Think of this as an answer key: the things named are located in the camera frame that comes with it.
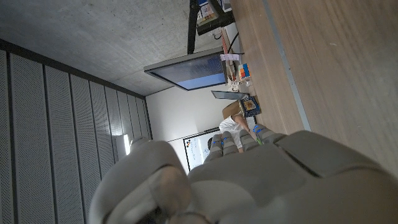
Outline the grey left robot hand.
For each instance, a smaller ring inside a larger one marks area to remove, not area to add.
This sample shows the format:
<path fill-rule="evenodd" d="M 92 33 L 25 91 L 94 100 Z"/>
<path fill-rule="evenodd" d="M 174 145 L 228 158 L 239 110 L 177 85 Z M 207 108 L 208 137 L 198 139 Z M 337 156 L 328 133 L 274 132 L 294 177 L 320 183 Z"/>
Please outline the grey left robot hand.
<path fill-rule="evenodd" d="M 90 223 L 396 223 L 397 179 L 365 155 L 310 131 L 261 124 L 212 139 L 186 172 L 165 141 L 137 141 L 103 177 Z"/>

